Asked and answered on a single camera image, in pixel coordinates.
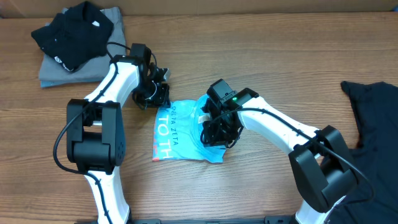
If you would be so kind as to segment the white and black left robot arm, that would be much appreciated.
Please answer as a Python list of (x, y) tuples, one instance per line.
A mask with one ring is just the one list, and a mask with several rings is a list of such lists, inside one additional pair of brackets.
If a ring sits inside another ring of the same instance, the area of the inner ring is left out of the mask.
[(132, 223), (121, 183), (120, 167), (126, 155), (122, 108), (128, 98), (141, 109), (168, 108), (170, 71), (159, 68), (151, 49), (132, 44), (129, 55), (110, 58), (109, 72), (84, 99), (67, 104), (67, 157), (76, 165), (93, 194), (96, 223)]

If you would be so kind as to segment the light blue printed t-shirt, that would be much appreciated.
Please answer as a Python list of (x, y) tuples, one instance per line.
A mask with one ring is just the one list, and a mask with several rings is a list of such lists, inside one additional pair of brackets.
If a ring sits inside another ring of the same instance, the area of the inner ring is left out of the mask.
[(224, 146), (204, 146), (200, 141), (203, 123), (210, 120), (202, 107), (207, 95), (197, 100), (173, 101), (155, 116), (153, 161), (196, 160), (222, 163)]

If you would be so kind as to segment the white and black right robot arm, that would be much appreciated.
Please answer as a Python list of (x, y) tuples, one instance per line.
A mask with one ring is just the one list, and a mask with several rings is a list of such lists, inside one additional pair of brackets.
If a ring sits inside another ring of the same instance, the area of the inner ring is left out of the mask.
[(359, 184), (358, 170), (341, 133), (302, 124), (284, 115), (249, 88), (207, 90), (203, 107), (210, 121), (200, 139), (206, 146), (233, 147), (242, 131), (255, 131), (289, 157), (303, 203), (294, 223), (326, 223), (331, 212)]

